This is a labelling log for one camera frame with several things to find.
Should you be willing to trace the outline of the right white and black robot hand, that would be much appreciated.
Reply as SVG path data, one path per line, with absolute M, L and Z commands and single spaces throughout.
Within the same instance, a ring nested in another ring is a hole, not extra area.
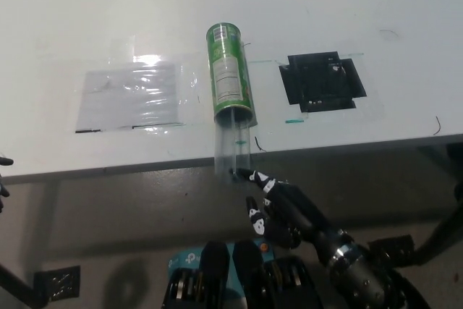
M 353 239 L 334 228 L 298 186 L 251 169 L 239 168 L 234 174 L 263 191 L 262 207 L 246 197 L 247 214 L 257 235 L 285 249 L 309 242 L 324 266 L 351 247 Z

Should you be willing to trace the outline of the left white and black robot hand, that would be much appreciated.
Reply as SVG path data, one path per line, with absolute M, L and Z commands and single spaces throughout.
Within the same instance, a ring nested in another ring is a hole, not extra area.
M 11 166 L 13 164 L 14 164 L 13 159 L 3 157 L 3 156 L 0 157 L 0 166 Z M 9 191 L 8 191 L 8 189 L 5 188 L 3 182 L 0 182 L 0 196 L 1 196 L 1 199 L 0 199 L 0 212 L 2 212 L 3 209 L 4 209 L 3 199 L 8 198 L 10 196 Z

